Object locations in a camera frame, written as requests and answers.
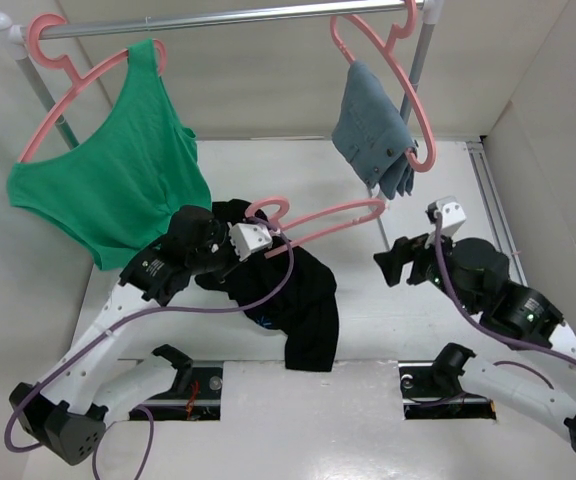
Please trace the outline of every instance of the metal bolt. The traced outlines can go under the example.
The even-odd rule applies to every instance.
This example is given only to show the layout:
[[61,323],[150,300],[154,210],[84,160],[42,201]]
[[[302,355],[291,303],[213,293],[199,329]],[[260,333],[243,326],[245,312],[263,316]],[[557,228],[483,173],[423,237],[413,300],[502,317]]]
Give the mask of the metal bolt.
[[404,388],[404,390],[410,390],[412,387],[414,387],[415,385],[413,383],[412,375],[409,373],[404,373],[401,376],[401,386]]
[[210,387],[211,390],[221,390],[221,385],[222,385],[222,380],[221,378],[214,376],[214,377],[210,377],[210,380],[208,381],[208,387]]

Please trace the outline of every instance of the green shirt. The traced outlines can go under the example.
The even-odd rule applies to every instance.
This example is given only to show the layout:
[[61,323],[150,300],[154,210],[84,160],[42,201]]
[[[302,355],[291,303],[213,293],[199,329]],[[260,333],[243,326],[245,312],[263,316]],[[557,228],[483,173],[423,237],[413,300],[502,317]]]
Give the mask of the green shirt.
[[62,229],[102,270],[126,266],[181,206],[211,208],[195,134],[175,113],[152,40],[128,52],[123,88],[99,129],[64,155],[17,163],[8,178],[11,205]]

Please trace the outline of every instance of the white wall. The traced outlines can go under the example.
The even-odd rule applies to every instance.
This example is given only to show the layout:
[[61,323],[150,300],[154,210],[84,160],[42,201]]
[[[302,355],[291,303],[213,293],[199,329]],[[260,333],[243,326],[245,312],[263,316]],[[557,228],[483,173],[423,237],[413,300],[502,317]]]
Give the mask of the white wall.
[[485,147],[526,275],[576,330],[576,0]]
[[[59,0],[70,22],[197,14],[321,0]],[[486,134],[530,65],[567,0],[446,0],[435,29],[420,96],[436,133]],[[382,35],[403,12],[366,15]],[[347,44],[366,61],[400,104],[401,88],[375,50],[340,21]],[[292,19],[155,32],[170,61],[164,80],[181,118],[202,138],[327,135],[339,118],[348,64],[333,45],[328,19]],[[147,34],[82,38],[93,62]],[[416,35],[397,55],[408,68]],[[124,74],[110,73],[111,98]]]
[[[28,22],[36,13],[55,10],[53,0],[1,0],[0,9]],[[51,51],[70,52],[79,65],[83,55],[72,41],[53,43]],[[49,73],[53,95],[67,88],[64,75]],[[105,118],[108,105],[98,87],[86,92],[67,118],[84,137]],[[69,344],[90,273],[90,256],[65,235],[8,205],[5,184],[16,156],[45,111],[14,61],[0,45],[0,479],[21,478],[25,455],[3,446],[10,414],[8,395],[19,381],[35,381]],[[65,151],[56,133],[40,156]],[[22,435],[20,444],[27,444]]]

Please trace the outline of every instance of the clothes hanger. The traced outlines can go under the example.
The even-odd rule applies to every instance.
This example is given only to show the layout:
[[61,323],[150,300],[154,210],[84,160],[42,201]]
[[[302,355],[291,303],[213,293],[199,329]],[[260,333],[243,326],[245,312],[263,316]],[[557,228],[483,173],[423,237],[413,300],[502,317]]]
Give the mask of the clothes hanger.
[[[354,227],[355,225],[361,225],[362,223],[370,222],[371,220],[379,217],[379,215],[381,215],[386,209],[386,204],[383,200],[378,198],[366,198],[364,200],[354,200],[352,202],[341,203],[339,205],[335,205],[334,207],[321,210],[320,212],[309,213],[293,220],[292,222],[282,224],[280,220],[285,217],[290,210],[290,202],[285,197],[276,196],[264,198],[263,200],[257,200],[256,202],[251,203],[250,206],[246,209],[246,217],[254,217],[257,210],[261,210],[263,207],[267,207],[269,205],[275,205],[279,208],[275,213],[268,216],[268,221],[274,225],[279,226],[283,232],[290,230],[297,225],[307,223],[311,220],[325,217],[326,215],[331,215],[333,213],[343,212],[344,210],[350,210],[351,208],[371,207],[373,209],[372,212],[367,215],[354,218],[344,223],[339,223],[332,227],[324,228],[323,230],[305,235],[297,240],[292,240],[290,242],[292,247],[303,245],[304,243],[310,242],[311,240],[315,240],[316,238],[323,237],[324,235],[328,235],[330,233],[338,232],[346,228]],[[266,258],[272,258],[275,255],[279,255],[280,253],[285,252],[286,250],[288,250],[288,247],[282,245],[281,247],[277,247],[267,252]]]
[[[435,144],[435,137],[432,133],[432,129],[430,128],[430,123],[428,122],[426,112],[421,105],[419,97],[417,96],[417,92],[415,92],[415,89],[412,87],[410,80],[408,79],[408,75],[393,54],[395,42],[398,39],[409,37],[414,31],[415,23],[417,21],[417,6],[415,5],[414,0],[404,1],[408,10],[408,18],[406,19],[406,24],[403,27],[400,27],[396,23],[393,23],[390,27],[390,33],[388,34],[388,39],[385,43],[381,37],[377,35],[377,32],[375,32],[372,27],[368,25],[368,23],[366,23],[366,21],[359,15],[344,15],[343,18],[354,24],[364,33],[364,35],[368,37],[373,45],[377,47],[377,50],[379,53],[381,53],[382,57],[384,57],[388,63],[388,66],[399,80],[399,83],[404,89],[404,92],[410,99],[412,109],[414,110],[415,115],[417,116],[417,120],[419,121],[419,125],[421,126],[421,131],[426,142],[428,154],[426,155],[426,160],[423,163],[419,162],[412,149],[408,149],[405,152],[405,155],[408,159],[408,163],[414,171],[427,172],[433,167],[435,164],[435,159],[437,158],[437,146]],[[333,42],[341,51],[346,60],[348,60],[348,63],[353,63],[355,61],[355,56],[348,49],[344,41],[341,39],[339,32],[337,31],[337,16],[330,17],[330,34],[332,35]]]
[[[73,100],[91,83],[97,80],[101,75],[111,70],[113,67],[119,65],[128,58],[128,49],[124,49],[111,57],[106,58],[92,69],[88,71],[83,77],[79,75],[75,66],[73,65],[68,55],[60,55],[57,58],[48,58],[39,47],[39,36],[41,32],[48,27],[55,25],[64,25],[66,19],[56,13],[43,13],[30,22],[27,30],[26,46],[32,58],[40,65],[46,68],[62,69],[66,72],[72,86],[68,89],[66,94],[50,109],[46,118],[44,118],[39,128],[35,131],[23,152],[19,156],[20,163],[28,162],[37,152],[39,145],[46,138],[50,129],[54,126],[57,119],[64,113],[70,106]],[[159,52],[159,68],[158,72],[161,73],[166,68],[166,48],[160,40],[154,40],[155,48]]]

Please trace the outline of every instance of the silver horizontal bar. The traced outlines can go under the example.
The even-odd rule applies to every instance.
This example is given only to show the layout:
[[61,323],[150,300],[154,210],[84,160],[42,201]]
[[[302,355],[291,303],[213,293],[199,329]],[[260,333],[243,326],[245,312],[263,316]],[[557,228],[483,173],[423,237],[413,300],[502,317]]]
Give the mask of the silver horizontal bar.
[[[423,8],[424,0],[416,0],[417,8]],[[72,25],[58,25],[46,28],[41,39],[88,37],[111,35],[114,33],[154,32],[180,28],[197,28],[235,23],[263,22],[288,18],[321,17],[347,15],[351,13],[376,13],[405,10],[404,0],[355,0],[349,2],[316,3],[288,7],[255,8],[231,12],[204,13],[198,15],[168,15],[145,17],[139,20],[116,22],[87,22]],[[26,39],[26,28],[21,34]]]

